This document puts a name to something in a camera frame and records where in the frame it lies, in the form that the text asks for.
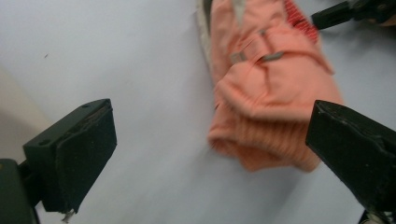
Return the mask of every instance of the orange towel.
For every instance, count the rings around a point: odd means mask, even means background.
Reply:
[[[314,102],[342,103],[318,31],[291,0],[245,0],[241,18],[234,2],[213,1],[210,43],[202,38],[215,83],[208,141],[249,171],[312,171],[319,158],[304,140]]]

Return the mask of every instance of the white table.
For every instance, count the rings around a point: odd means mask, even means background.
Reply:
[[[297,2],[311,15],[340,1]],[[346,104],[396,129],[396,32],[349,22],[322,33]],[[361,216],[323,164],[311,174],[251,174],[209,148],[212,84],[194,0],[3,0],[0,64],[52,121],[112,100],[119,145],[71,223],[354,224]],[[37,210],[43,224],[60,223]]]

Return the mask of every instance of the black rubber pad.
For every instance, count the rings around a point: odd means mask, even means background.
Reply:
[[[348,107],[316,101],[306,144],[368,211],[396,211],[396,132]]]
[[[23,146],[48,212],[77,212],[117,145],[111,102],[85,104]]]

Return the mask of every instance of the white surface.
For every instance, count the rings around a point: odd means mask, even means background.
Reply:
[[[310,15],[339,1],[298,2]],[[361,206],[326,166],[250,174],[209,148],[194,13],[194,0],[0,1],[0,64],[48,118],[113,103],[119,145],[71,223],[357,223]],[[350,22],[322,38],[346,103],[392,129],[395,36]]]

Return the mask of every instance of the black plastic part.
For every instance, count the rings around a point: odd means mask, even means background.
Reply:
[[[20,169],[21,179],[26,190],[29,204],[35,207],[43,196],[43,181],[37,173],[34,173],[30,169],[27,161],[21,163],[18,168]]]
[[[48,212],[78,211],[117,145],[110,100],[85,104],[23,146]]]
[[[353,18],[353,11],[350,9],[348,2],[343,2],[317,12],[311,17],[314,25],[321,30],[350,21]]]
[[[396,14],[396,0],[359,0],[353,6],[343,2],[312,15],[319,30],[354,19],[383,23]]]
[[[396,132],[345,106],[316,101],[306,144],[367,211],[396,211]]]
[[[18,165],[0,159],[0,223],[38,224],[35,209],[29,204]]]

